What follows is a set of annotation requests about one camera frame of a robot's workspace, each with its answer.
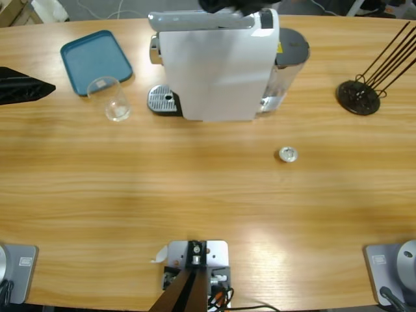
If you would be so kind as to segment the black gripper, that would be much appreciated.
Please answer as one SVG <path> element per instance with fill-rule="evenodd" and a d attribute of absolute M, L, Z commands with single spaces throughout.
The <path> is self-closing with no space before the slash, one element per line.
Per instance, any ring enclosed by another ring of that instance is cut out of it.
<path fill-rule="evenodd" d="M 199 6 L 208 13 L 215 13 L 225 8 L 234 8 L 243 16 L 256 13 L 264 8 L 270 8 L 281 0 L 198 0 Z"/>

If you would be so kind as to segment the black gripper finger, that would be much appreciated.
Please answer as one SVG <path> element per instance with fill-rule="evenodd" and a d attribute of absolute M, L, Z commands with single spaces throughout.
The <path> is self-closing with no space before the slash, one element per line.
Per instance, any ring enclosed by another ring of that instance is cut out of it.
<path fill-rule="evenodd" d="M 46 86 L 54 88 L 55 85 L 35 79 L 18 71 L 1 66 L 1 88 Z"/>
<path fill-rule="evenodd" d="M 1 83 L 1 104 L 37 101 L 55 91 L 48 83 Z"/>

